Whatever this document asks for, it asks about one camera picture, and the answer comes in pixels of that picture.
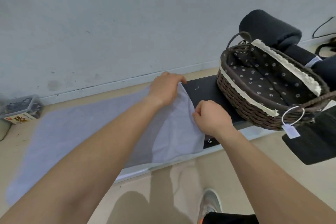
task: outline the wicker weave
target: wicker weave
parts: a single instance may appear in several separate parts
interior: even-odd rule
[[[249,50],[250,48],[253,48],[253,45],[249,43],[240,43],[236,46],[230,47],[222,53],[222,55],[229,54],[229,53],[243,53]],[[322,111],[322,109],[328,104],[329,99],[333,99],[336,96],[336,91],[330,92],[328,86],[326,83],[317,75],[315,74],[311,69],[305,68],[302,66],[300,63],[297,61],[291,59],[284,53],[281,53],[277,50],[272,49],[273,51],[279,53],[282,55],[284,58],[286,58],[290,63],[295,65],[297,68],[299,68],[301,71],[304,71],[307,73],[309,76],[313,77],[321,86],[322,88],[322,95],[308,101],[307,103],[299,105],[299,108],[295,108],[288,112],[285,117],[284,121],[286,123],[293,123],[297,121],[303,112],[303,108],[305,110],[305,115],[303,116],[300,121],[298,121],[295,126],[300,126],[304,123],[307,122],[313,122],[313,118],[315,115],[319,112]],[[230,69],[230,67],[227,64],[221,64],[223,69]],[[282,121],[281,117],[286,112],[290,107],[284,106],[284,105],[279,105],[279,116],[276,117],[271,117],[268,116],[266,112],[262,111],[258,107],[250,104],[249,102],[246,101],[232,86],[231,84],[224,78],[224,76],[221,74],[221,70],[218,71],[217,75],[217,85],[221,92],[225,95],[225,97],[229,100],[229,102],[236,108],[238,114],[244,118],[245,120],[249,121],[250,123],[254,124],[255,126],[270,129],[270,130],[282,130]]]

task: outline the gray sneaker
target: gray sneaker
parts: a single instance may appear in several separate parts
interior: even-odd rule
[[[199,204],[197,224],[203,222],[203,218],[210,212],[222,213],[222,204],[218,194],[213,189],[205,189],[202,200]]]

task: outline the black pants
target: black pants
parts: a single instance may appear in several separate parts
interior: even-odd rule
[[[203,224],[259,224],[259,222],[255,214],[240,215],[210,212],[204,217]]]

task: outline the person's left hand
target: person's left hand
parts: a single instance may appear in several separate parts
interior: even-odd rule
[[[177,96],[179,82],[187,83],[187,79],[181,74],[163,72],[150,85],[149,94],[146,98],[157,103],[160,107],[169,105]]]

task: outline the wall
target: wall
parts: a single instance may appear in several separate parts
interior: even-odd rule
[[[295,25],[305,40],[335,14],[335,4],[336,0],[0,0],[0,96],[59,94],[67,100],[123,87],[127,78],[217,66],[251,10],[264,9]],[[101,84],[105,88],[93,87]],[[78,89],[83,88],[95,90],[81,94]]]

